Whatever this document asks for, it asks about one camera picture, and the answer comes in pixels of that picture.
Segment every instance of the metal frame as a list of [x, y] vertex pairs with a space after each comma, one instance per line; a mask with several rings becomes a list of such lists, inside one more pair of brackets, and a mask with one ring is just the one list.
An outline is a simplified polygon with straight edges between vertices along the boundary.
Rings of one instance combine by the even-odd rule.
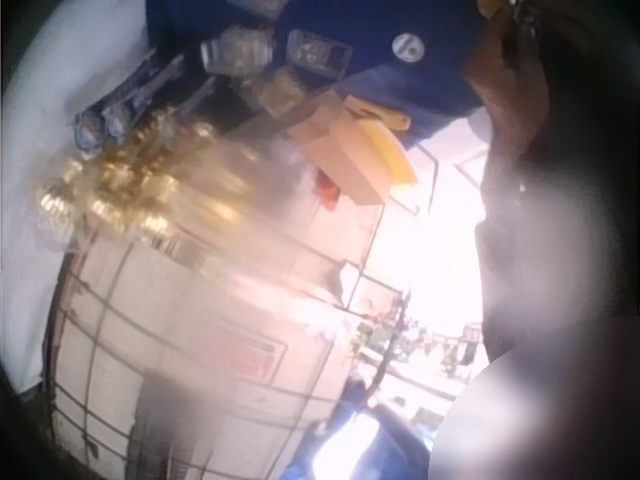
[[[395, 203], [396, 205], [398, 205], [401, 209], [405, 210], [406, 212], [410, 213], [412, 216], [417, 217], [419, 212], [414, 212], [412, 211], [410, 208], [406, 207], [405, 205], [403, 205], [401, 202], [395, 200], [395, 199], [391, 199], [391, 202]], [[360, 282], [362, 279], [365, 279], [367, 281], [370, 281], [372, 283], [378, 284], [386, 289], [388, 289], [393, 295], [400, 295], [402, 294], [401, 291], [399, 291], [396, 288], [393, 288], [389, 285], [387, 285], [386, 283], [384, 283], [381, 280], [376, 279], [375, 277], [368, 275], [364, 272], [367, 262], [369, 260], [369, 256], [371, 254], [371, 251], [373, 249], [373, 245], [375, 244], [376, 239], [378, 238], [378, 230], [380, 228], [380, 225], [382, 223], [382, 219], [383, 216], [385, 214], [385, 212], [387, 211], [386, 209], [386, 205], [383, 205], [380, 213], [378, 214], [375, 224], [374, 224], [374, 228], [372, 230], [371, 236], [370, 236], [370, 240], [368, 242], [368, 245], [366, 247], [365, 253], [363, 255], [363, 258], [360, 262], [360, 266], [358, 269], [358, 278], [356, 280], [355, 286], [353, 291], [351, 292], [351, 296], [349, 299], [349, 302], [347, 304], [347, 306], [341, 306], [337, 303], [332, 303], [330, 301], [321, 299], [321, 298], [317, 298], [307, 292], [299, 292], [301, 294], [304, 294], [310, 298], [314, 298], [315, 300], [318, 300], [322, 303], [325, 303], [327, 305], [330, 305], [331, 307], [335, 308], [336, 310], [339, 311], [343, 311], [345, 313], [348, 313], [350, 315], [353, 315], [356, 318], [359, 318], [360, 321], [365, 322], [365, 323], [370, 323], [370, 318], [366, 315], [357, 313], [355, 311], [353, 311], [352, 308], [352, 303], [353, 303], [353, 299], [355, 297], [356, 291], [358, 286], [360, 285]], [[332, 264], [334, 264], [336, 267], [338, 267], [342, 262], [335, 260], [331, 257], [329, 257], [328, 255], [318, 251], [317, 249], [305, 244], [304, 242], [301, 242], [297, 239], [292, 238], [290, 235], [283, 233], [286, 237], [288, 237], [288, 240], [294, 241], [295, 244], [303, 249], [305, 249], [306, 251], [309, 251], [329, 262], [331, 262]], [[125, 462], [128, 461], [127, 456], [126, 455], [122, 455], [116, 451], [114, 451], [112, 448], [108, 447], [107, 445], [105, 445], [102, 441], [100, 441], [98, 438], [96, 438], [95, 436], [91, 435], [88, 433], [88, 419], [94, 418], [95, 420], [97, 420], [98, 422], [102, 423], [103, 425], [105, 425], [107, 428], [109, 428], [110, 430], [112, 430], [113, 432], [117, 433], [118, 435], [124, 437], [127, 439], [128, 442], [133, 441], [131, 436], [125, 432], [121, 432], [119, 431], [117, 428], [115, 428], [114, 426], [110, 425], [107, 421], [105, 421], [104, 419], [102, 419], [99, 415], [96, 415], [94, 412], [92, 412], [89, 408], [89, 396], [90, 396], [90, 389], [91, 389], [91, 380], [92, 380], [92, 373], [93, 373], [93, 368], [94, 368], [94, 362], [95, 362], [95, 357], [96, 357], [96, 352], [98, 347], [100, 347], [101, 351], [105, 352], [107, 355], [109, 355], [110, 357], [112, 357], [113, 359], [115, 359], [116, 361], [120, 362], [121, 364], [123, 364], [125, 367], [127, 367], [128, 369], [138, 373], [139, 375], [145, 375], [144, 371], [141, 371], [138, 367], [136, 367], [135, 365], [132, 365], [130, 362], [126, 361], [125, 359], [123, 359], [120, 355], [116, 354], [115, 352], [113, 352], [108, 346], [106, 346], [104, 344], [104, 342], [100, 341], [100, 335], [102, 332], [102, 327], [104, 325], [104, 321], [105, 318], [107, 316], [108, 312], [112, 312], [114, 313], [117, 317], [119, 317], [122, 321], [124, 321], [126, 324], [128, 324], [129, 326], [131, 326], [132, 328], [135, 328], [136, 330], [138, 330], [140, 333], [146, 335], [147, 337], [153, 339], [154, 341], [158, 342], [162, 347], [164, 348], [168, 348], [171, 349], [173, 352], [176, 352], [180, 355], [184, 355], [190, 358], [189, 354], [187, 352], [184, 352], [183, 350], [181, 350], [179, 347], [172, 345], [171, 342], [165, 340], [164, 338], [161, 338], [160, 336], [154, 334], [153, 332], [147, 330], [146, 328], [138, 325], [135, 321], [133, 321], [132, 319], [130, 319], [129, 317], [127, 317], [125, 314], [123, 314], [122, 312], [118, 311], [116, 308], [114, 308], [111, 304], [111, 297], [114, 293], [114, 290], [116, 288], [118, 279], [126, 265], [127, 259], [129, 258], [129, 254], [131, 252], [133, 248], [132, 244], [129, 244], [127, 250], [125, 251], [125, 253], [122, 256], [122, 259], [120, 260], [120, 264], [118, 265], [118, 268], [116, 270], [116, 273], [111, 281], [111, 285], [109, 287], [109, 290], [107, 292], [106, 298], [102, 298], [100, 295], [98, 295], [95, 291], [93, 291], [91, 289], [91, 287], [84, 282], [81, 279], [81, 273], [82, 273], [82, 268], [84, 267], [84, 259], [86, 259], [86, 252], [85, 252], [85, 256], [82, 259], [81, 264], [78, 266], [77, 271], [74, 271], [74, 268], [72, 268], [72, 264], [74, 262], [74, 260], [77, 259], [77, 257], [75, 257], [74, 255], [69, 255], [69, 259], [68, 259], [68, 268], [66, 269], [66, 271], [61, 270], [60, 273], [60, 281], [58, 282], [58, 285], [56, 287], [56, 291], [54, 294], [54, 302], [52, 302], [52, 308], [51, 308], [51, 313], [50, 313], [50, 318], [49, 318], [49, 322], [50, 325], [48, 327], [48, 331], [47, 331], [47, 335], [45, 338], [45, 342], [44, 342], [44, 356], [45, 356], [45, 360], [46, 360], [46, 368], [45, 368], [45, 383], [49, 388], [49, 399], [50, 399], [50, 412], [51, 412], [51, 421], [53, 423], [53, 415], [55, 412], [58, 412], [62, 417], [64, 417], [67, 421], [69, 421], [75, 428], [78, 428], [81, 431], [82, 434], [82, 438], [85, 440], [85, 464], [87, 465], [87, 467], [89, 467], [90, 465], [90, 459], [89, 459], [89, 445], [87, 440], [90, 440], [96, 444], [98, 444], [99, 446], [102, 446], [103, 448], [107, 449], [108, 451], [110, 451], [111, 453], [113, 453], [114, 455], [118, 456], [119, 458], [123, 459]], [[68, 311], [65, 310], [65, 307], [63, 307], [60, 303], [62, 300], [62, 294], [64, 292], [64, 289], [68, 286], [69, 282], [74, 282], [78, 285], [80, 285], [86, 292], [88, 292], [92, 297], [94, 297], [95, 299], [97, 299], [101, 305], [101, 312], [100, 312], [100, 316], [98, 319], [98, 326], [96, 329], [96, 333], [95, 335], [91, 335], [81, 324], [80, 322], [76, 321], [73, 318], [73, 315], [70, 315], [70, 313]], [[62, 320], [61, 320], [61, 325], [56, 325], [56, 322], [59, 321], [59, 316], [58, 314], [62, 314]], [[64, 387], [62, 385], [60, 385], [59, 383], [57, 383], [56, 379], [55, 379], [55, 364], [57, 361], [57, 355], [55, 354], [56, 352], [54, 352], [53, 348], [52, 348], [52, 342], [53, 342], [53, 337], [54, 337], [54, 330], [55, 329], [59, 329], [59, 328], [64, 328], [64, 325], [66, 324], [67, 320], [73, 324], [80, 332], [82, 332], [85, 336], [87, 336], [93, 343], [92, 345], [92, 350], [91, 350], [91, 354], [90, 354], [90, 359], [89, 359], [89, 368], [88, 368], [88, 376], [87, 376], [87, 385], [86, 385], [86, 389], [85, 389], [85, 396], [84, 396], [84, 404], [77, 398], [74, 398], [73, 396], [70, 395], [70, 393], [68, 391], [66, 391], [64, 389]], [[315, 385], [317, 385], [320, 376], [322, 374], [322, 371], [324, 369], [324, 365], [326, 365], [326, 362], [328, 361], [331, 352], [333, 350], [333, 342], [329, 342], [327, 345], [327, 352], [324, 355], [323, 358], [323, 362], [321, 367], [319, 368], [318, 372], [315, 375], [315, 379], [313, 382], [313, 387], [311, 388], [310, 392], [308, 394], [302, 394], [302, 393], [298, 393], [298, 392], [292, 392], [292, 391], [288, 391], [282, 388], [278, 388], [278, 387], [274, 387], [273, 385], [264, 385], [261, 384], [259, 382], [250, 382], [249, 383], [254, 383], [256, 385], [261, 386], [262, 388], [265, 388], [267, 390], [272, 390], [278, 393], [283, 393], [283, 394], [287, 394], [287, 395], [292, 395], [292, 396], [297, 396], [300, 398], [303, 398], [305, 401], [303, 403], [303, 405], [300, 407], [300, 411], [298, 412], [297, 416], [296, 416], [296, 420], [293, 423], [293, 425], [288, 426], [288, 425], [281, 425], [281, 424], [276, 424], [276, 423], [271, 423], [271, 422], [266, 422], [263, 420], [258, 420], [255, 418], [250, 418], [250, 417], [244, 417], [242, 415], [238, 415], [238, 414], [234, 414], [233, 416], [237, 416], [238, 418], [250, 421], [250, 422], [254, 422], [254, 423], [259, 423], [259, 424], [264, 424], [265, 426], [269, 426], [269, 427], [276, 427], [276, 428], [280, 428], [280, 429], [287, 429], [288, 430], [288, 434], [286, 437], [286, 440], [284, 441], [284, 443], [282, 444], [277, 456], [275, 457], [273, 463], [271, 464], [271, 467], [268, 470], [268, 474], [267, 474], [267, 478], [272, 474], [273, 470], [275, 469], [277, 463], [280, 461], [282, 454], [284, 453], [284, 450], [287, 446], [287, 444], [289, 443], [293, 433], [295, 431], [303, 431], [303, 428], [299, 427], [299, 423], [300, 420], [302, 418], [302, 414], [304, 412], [304, 410], [307, 408], [308, 403], [310, 400], [316, 400], [316, 401], [321, 401], [321, 402], [327, 402], [327, 403], [331, 403], [331, 404], [337, 404], [339, 403], [339, 401], [333, 400], [333, 399], [327, 399], [327, 398], [321, 398], [321, 397], [316, 397], [313, 395], [313, 391], [315, 390]], [[57, 405], [55, 404], [54, 398], [55, 398], [55, 390], [59, 389], [63, 394], [65, 394], [72, 402], [74, 402], [76, 405], [78, 405], [82, 411], [83, 411], [83, 423], [84, 425], [78, 425], [75, 421], [73, 421], [71, 418], [69, 418], [69, 416], [67, 414], [65, 414], [62, 410], [60, 410]], [[243, 477], [238, 477], [238, 476], [234, 476], [234, 475], [230, 475], [230, 474], [225, 474], [222, 472], [217, 472], [215, 470], [211, 470], [209, 468], [207, 468], [208, 463], [211, 459], [211, 457], [213, 456], [213, 451], [210, 452], [210, 454], [207, 457], [207, 460], [205, 462], [204, 465], [202, 466], [198, 466], [198, 465], [193, 465], [190, 463], [186, 463], [186, 462], [180, 462], [180, 464], [184, 464], [187, 465], [190, 468], [196, 468], [200, 471], [200, 478], [203, 478], [204, 475], [206, 473], [211, 473], [214, 475], [219, 475], [225, 478], [229, 478], [229, 479], [235, 479], [235, 480], [252, 480], [252, 479], [245, 479]]]

